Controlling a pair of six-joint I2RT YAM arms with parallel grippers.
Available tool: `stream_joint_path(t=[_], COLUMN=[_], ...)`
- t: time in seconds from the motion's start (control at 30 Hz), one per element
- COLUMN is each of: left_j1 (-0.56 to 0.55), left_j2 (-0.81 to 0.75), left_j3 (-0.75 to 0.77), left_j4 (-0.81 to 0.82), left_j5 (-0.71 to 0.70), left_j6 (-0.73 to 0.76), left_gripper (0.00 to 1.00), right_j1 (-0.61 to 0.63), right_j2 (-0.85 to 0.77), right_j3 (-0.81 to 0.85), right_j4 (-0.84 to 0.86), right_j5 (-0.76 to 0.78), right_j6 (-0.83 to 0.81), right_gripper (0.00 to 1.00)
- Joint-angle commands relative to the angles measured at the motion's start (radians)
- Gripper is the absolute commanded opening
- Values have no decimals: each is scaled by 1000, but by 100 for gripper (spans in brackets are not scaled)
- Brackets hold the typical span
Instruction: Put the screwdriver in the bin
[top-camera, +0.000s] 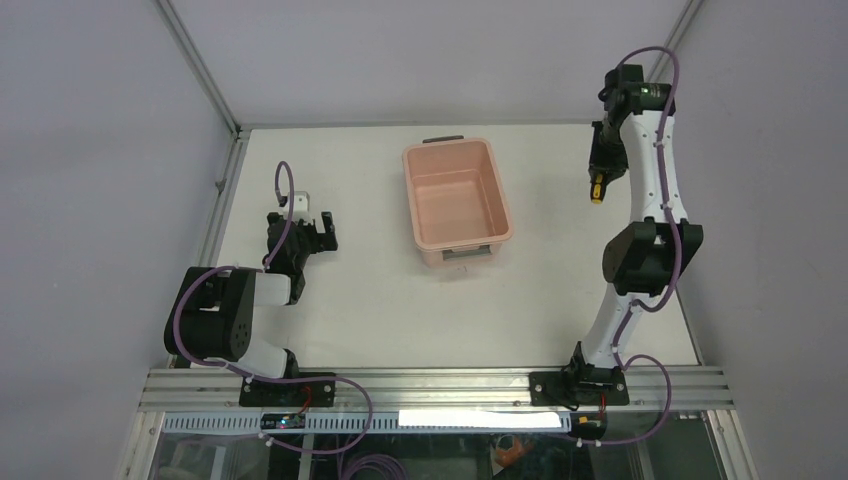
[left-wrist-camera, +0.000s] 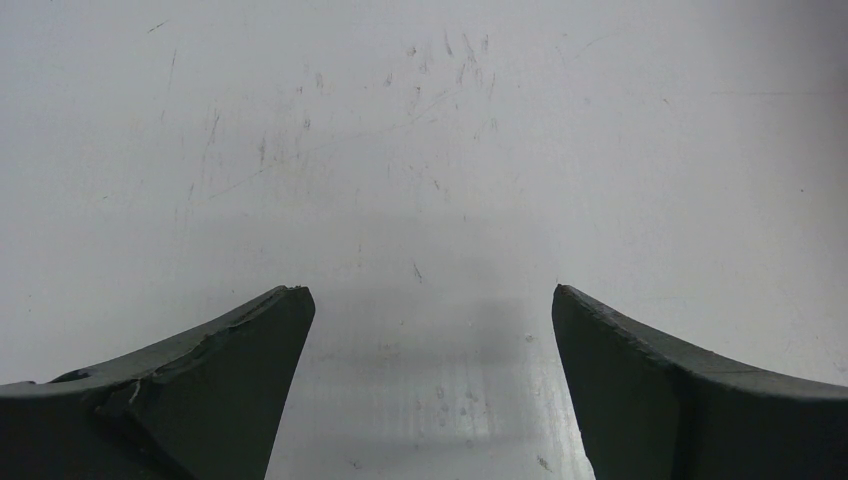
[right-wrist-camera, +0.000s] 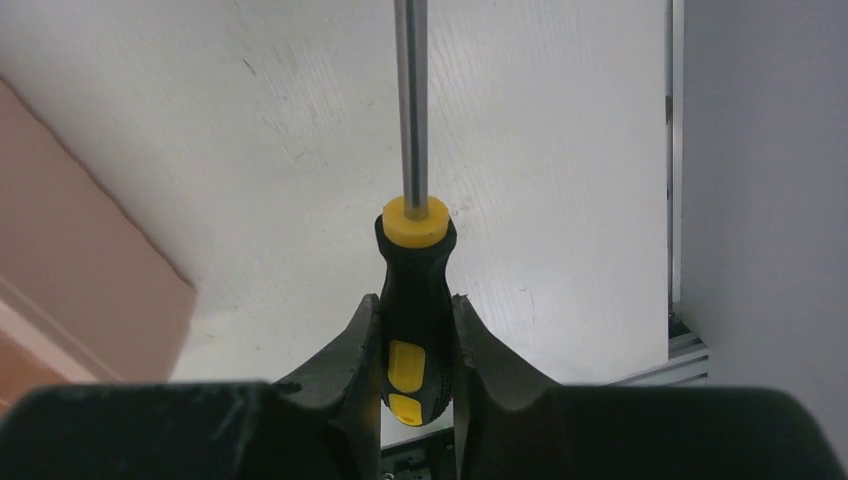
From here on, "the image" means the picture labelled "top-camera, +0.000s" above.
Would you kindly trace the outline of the black yellow screwdriver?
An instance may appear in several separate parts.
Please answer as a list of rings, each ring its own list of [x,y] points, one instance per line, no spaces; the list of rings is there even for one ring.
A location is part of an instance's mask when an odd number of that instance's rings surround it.
[[[601,204],[606,194],[606,177],[602,173],[591,175],[590,200],[594,204]]]

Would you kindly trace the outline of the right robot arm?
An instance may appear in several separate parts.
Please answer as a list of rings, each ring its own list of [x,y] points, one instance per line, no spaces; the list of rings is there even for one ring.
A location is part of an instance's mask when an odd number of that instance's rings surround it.
[[[590,199],[601,203],[609,185],[630,182],[630,220],[603,251],[607,283],[601,307],[564,370],[564,390],[588,405],[604,390],[624,390],[624,344],[644,313],[665,307],[704,240],[680,198],[673,159],[675,90],[648,83],[639,65],[609,71],[598,97],[605,116],[593,124]]]

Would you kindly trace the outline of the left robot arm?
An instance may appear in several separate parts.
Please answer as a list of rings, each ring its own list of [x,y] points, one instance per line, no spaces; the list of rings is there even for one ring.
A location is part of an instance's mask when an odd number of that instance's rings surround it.
[[[189,268],[166,322],[165,349],[198,365],[262,377],[262,392],[275,405],[294,403],[301,392],[296,356],[253,333],[254,309],[297,304],[309,257],[338,249],[332,213],[320,219],[323,231],[299,214],[288,224],[284,215],[269,213],[267,245],[275,256],[267,271]]]

